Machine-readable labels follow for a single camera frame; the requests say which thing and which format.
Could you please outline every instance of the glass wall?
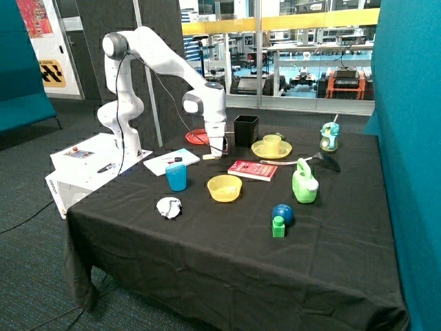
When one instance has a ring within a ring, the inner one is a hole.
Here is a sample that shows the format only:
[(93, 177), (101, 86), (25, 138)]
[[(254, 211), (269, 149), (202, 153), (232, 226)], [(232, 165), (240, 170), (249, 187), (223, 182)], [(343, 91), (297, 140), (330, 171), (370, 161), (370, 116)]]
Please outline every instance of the glass wall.
[(185, 54), (206, 79), (225, 86), (228, 106), (371, 114), (379, 6), (181, 0)]

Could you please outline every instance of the crumpled paper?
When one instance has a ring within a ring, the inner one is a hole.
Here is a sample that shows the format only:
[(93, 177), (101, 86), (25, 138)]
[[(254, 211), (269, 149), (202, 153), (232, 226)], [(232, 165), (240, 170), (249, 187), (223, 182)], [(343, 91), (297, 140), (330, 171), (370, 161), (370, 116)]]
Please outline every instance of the crumpled paper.
[(167, 217), (168, 219), (173, 219), (174, 217), (178, 216), (181, 212), (181, 207), (181, 200), (172, 197), (162, 198), (156, 204), (156, 208), (158, 208), (161, 215)]

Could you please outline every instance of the red book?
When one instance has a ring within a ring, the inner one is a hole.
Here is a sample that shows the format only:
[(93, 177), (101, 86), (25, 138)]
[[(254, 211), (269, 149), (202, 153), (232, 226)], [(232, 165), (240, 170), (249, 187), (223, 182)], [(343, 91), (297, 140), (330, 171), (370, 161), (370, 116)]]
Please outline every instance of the red book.
[(261, 181), (271, 181), (276, 170), (277, 165), (274, 166), (250, 161), (236, 161), (228, 169), (228, 174), (259, 179)]

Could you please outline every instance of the black container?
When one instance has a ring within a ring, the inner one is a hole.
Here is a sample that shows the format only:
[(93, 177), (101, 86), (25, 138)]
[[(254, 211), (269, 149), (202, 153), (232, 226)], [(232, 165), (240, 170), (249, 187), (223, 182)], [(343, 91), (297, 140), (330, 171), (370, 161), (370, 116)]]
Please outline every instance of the black container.
[(259, 138), (258, 116), (239, 115), (234, 119), (234, 143), (251, 147)]

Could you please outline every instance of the yellow bowl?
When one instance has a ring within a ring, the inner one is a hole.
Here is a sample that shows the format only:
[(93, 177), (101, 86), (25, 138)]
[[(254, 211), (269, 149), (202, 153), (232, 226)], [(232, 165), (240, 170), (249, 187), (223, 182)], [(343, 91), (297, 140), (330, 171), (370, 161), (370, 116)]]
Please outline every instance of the yellow bowl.
[(211, 178), (207, 187), (212, 198), (219, 202), (236, 200), (242, 187), (242, 181), (236, 176), (222, 174)]

